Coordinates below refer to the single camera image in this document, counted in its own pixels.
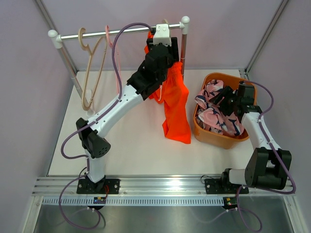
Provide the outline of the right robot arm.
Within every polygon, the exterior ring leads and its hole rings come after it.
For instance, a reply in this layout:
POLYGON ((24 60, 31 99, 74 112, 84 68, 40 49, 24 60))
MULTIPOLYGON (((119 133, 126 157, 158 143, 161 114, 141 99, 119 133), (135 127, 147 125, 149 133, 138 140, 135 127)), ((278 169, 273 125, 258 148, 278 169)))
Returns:
POLYGON ((282 150, 271 136, 264 122, 264 111, 255 103, 255 83, 241 81, 238 89, 225 87, 210 101, 219 105, 225 116, 234 114, 245 128, 254 149, 244 169, 227 168, 220 180, 220 187, 230 193, 243 185, 278 194, 286 194, 287 181, 292 181, 289 168, 292 155, 282 150))

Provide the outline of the pink shark print shorts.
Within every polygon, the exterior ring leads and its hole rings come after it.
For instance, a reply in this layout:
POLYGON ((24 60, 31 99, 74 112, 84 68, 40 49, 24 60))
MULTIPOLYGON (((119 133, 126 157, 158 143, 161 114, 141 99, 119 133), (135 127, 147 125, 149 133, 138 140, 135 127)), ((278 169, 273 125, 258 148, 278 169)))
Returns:
POLYGON ((219 94, 223 88, 224 82, 221 80, 210 80, 204 85, 203 90, 195 97, 198 105, 195 121, 206 131, 230 137, 240 136, 244 132, 244 127, 238 118, 234 114, 225 116, 220 112, 218 105, 210 102, 210 99, 219 94))

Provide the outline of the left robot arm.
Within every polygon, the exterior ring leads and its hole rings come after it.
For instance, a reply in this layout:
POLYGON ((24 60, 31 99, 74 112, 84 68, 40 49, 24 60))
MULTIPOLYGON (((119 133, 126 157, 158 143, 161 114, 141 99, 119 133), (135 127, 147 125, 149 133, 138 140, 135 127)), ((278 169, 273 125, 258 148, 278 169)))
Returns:
POLYGON ((154 38, 149 38, 147 48, 144 61, 127 80, 121 96, 116 96, 98 116, 76 121, 79 139, 88 157, 86 176, 78 182, 79 194, 99 194, 109 189, 111 182, 106 180, 101 164, 101 160, 111 148, 105 136, 128 111, 160 88, 167 79, 169 68, 179 60, 176 37, 171 38, 170 45, 156 44, 154 38))

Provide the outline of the orange shorts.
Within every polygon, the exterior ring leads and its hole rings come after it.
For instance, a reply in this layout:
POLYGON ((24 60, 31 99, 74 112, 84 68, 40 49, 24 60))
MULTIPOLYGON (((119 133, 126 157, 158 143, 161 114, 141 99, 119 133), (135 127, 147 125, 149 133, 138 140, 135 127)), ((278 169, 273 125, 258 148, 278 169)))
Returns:
POLYGON ((175 62, 168 70, 166 81, 149 99, 164 106, 165 120, 162 124, 164 136, 170 140, 190 144, 191 131, 186 113, 189 90, 184 84, 181 68, 182 63, 175 62))

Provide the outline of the pink plastic hanger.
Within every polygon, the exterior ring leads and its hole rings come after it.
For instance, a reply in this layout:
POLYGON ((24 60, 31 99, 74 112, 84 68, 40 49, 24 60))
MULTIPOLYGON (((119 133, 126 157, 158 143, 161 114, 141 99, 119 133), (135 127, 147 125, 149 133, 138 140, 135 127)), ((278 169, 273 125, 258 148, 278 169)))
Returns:
POLYGON ((116 42, 117 38, 115 37, 115 39, 113 41, 110 38, 110 29, 109 29, 108 25, 105 26, 105 33, 106 33, 106 40, 107 40, 110 48, 114 49, 112 61, 115 62, 114 70, 115 70, 115 76, 116 76, 117 91, 118 91, 118 94, 120 94, 121 93, 121 88, 120 88, 121 78, 118 77, 118 75, 121 71, 120 50, 118 48, 118 43, 116 42))

